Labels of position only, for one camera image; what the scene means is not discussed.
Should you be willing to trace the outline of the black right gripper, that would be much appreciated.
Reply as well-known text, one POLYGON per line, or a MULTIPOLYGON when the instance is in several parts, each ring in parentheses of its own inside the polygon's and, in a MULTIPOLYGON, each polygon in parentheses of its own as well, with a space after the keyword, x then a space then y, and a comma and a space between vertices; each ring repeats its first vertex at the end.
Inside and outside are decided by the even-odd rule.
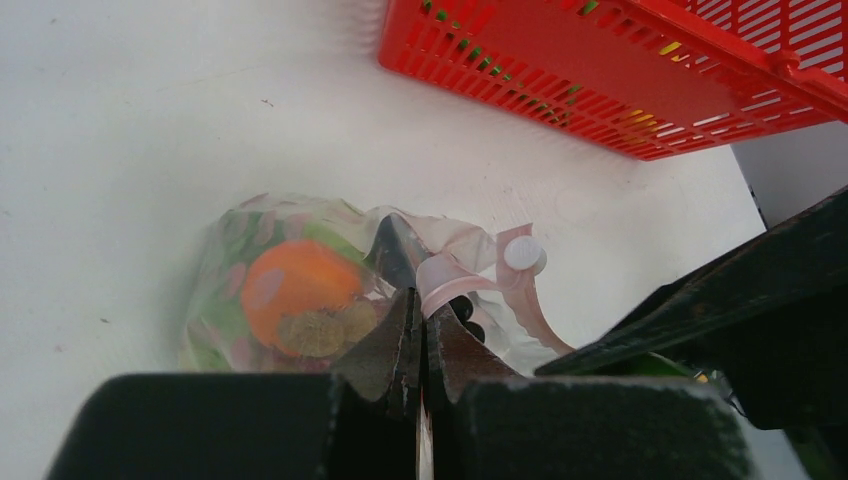
POLYGON ((535 373, 584 373, 707 333, 698 344, 755 427, 845 424, 847 314, 759 314, 846 281, 847 191, 841 189, 658 289, 600 339, 535 373))

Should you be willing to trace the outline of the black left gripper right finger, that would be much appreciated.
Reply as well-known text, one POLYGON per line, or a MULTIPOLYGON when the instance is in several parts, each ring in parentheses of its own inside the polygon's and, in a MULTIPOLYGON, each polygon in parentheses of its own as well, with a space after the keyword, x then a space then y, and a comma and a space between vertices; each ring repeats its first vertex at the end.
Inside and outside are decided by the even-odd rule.
POLYGON ((450 301, 425 320, 425 406, 432 416, 449 411, 473 381, 519 375, 484 345, 473 313, 472 302, 450 301))

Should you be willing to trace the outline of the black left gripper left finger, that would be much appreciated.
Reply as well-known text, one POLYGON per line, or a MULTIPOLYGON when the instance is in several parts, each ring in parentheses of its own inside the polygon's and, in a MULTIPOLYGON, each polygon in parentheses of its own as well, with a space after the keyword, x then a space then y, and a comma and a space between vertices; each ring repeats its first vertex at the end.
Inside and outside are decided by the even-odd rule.
POLYGON ((396 292, 382 321, 330 367, 372 410, 415 422, 421 404, 424 328, 416 290, 396 292))

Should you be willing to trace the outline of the orange fruit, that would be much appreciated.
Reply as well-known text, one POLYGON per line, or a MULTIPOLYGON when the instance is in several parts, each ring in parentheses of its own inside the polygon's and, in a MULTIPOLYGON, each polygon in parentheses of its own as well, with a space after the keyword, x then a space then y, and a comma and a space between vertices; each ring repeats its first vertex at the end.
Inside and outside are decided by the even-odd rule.
POLYGON ((240 304, 254 338, 278 347, 282 320, 308 311, 339 311, 364 294, 358 265, 311 239, 289 240, 247 269, 240 304))

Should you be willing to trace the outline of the clear zip top bag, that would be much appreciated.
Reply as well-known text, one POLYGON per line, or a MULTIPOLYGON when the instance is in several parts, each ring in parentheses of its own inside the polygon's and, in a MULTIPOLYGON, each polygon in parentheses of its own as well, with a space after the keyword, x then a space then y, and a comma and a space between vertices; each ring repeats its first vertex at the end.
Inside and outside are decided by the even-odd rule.
POLYGON ((525 224, 498 233, 390 206, 256 196, 211 227, 181 335, 194 372, 307 373, 373 332, 406 290, 452 306, 508 366, 530 374, 570 352, 538 301, 547 254, 525 224))

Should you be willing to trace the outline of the green mangosteen fruit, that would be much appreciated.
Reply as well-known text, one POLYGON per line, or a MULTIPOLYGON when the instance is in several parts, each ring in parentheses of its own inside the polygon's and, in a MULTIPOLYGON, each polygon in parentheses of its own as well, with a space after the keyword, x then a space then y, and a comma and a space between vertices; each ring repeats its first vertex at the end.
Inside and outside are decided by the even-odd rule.
POLYGON ((631 357, 616 366, 619 375, 693 378, 695 371, 654 352, 631 357))

